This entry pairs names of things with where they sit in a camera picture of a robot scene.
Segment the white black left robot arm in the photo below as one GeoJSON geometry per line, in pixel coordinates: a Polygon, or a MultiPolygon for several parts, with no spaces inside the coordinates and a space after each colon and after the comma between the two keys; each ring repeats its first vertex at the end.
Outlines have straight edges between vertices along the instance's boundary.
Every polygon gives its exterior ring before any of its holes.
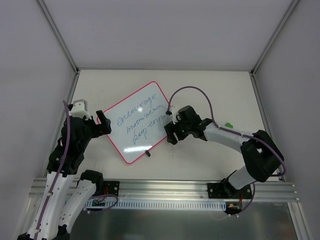
{"type": "Polygon", "coordinates": [[[86,111],[66,110],[61,138],[49,156],[45,190],[30,228],[19,240],[68,240],[74,223],[91,197],[106,198],[103,174],[85,170],[70,198],[68,191],[84,160],[89,142],[111,133],[111,121],[98,110],[99,124],[86,111]]]}

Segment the pink framed whiteboard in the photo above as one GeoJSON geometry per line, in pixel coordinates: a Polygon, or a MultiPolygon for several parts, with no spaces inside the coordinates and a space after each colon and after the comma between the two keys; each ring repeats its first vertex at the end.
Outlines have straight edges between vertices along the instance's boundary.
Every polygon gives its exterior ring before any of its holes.
{"type": "Polygon", "coordinates": [[[126,164],[167,138],[168,104],[160,85],[151,81],[103,112],[110,120],[107,137],[126,164]]]}

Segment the green bone shaped eraser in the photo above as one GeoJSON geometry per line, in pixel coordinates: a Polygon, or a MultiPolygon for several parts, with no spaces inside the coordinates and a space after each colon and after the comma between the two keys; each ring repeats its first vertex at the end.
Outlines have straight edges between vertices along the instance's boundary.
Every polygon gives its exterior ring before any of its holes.
{"type": "Polygon", "coordinates": [[[234,128],[234,126],[229,122],[227,122],[224,126],[227,127],[227,128],[231,128],[231,129],[234,128]]]}

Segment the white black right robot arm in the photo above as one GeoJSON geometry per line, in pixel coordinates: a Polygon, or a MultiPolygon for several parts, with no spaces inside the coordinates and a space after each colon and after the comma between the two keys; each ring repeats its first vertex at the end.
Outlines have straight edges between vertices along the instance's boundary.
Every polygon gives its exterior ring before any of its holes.
{"type": "Polygon", "coordinates": [[[277,168],[284,166],[282,153],[264,130],[245,134],[220,126],[210,118],[201,119],[190,105],[179,110],[171,107],[166,114],[170,119],[164,127],[168,143],[176,145],[192,135],[229,147],[242,155],[244,166],[224,178],[214,189],[221,197],[235,198],[242,188],[256,182],[264,183],[275,176],[277,168]]]}

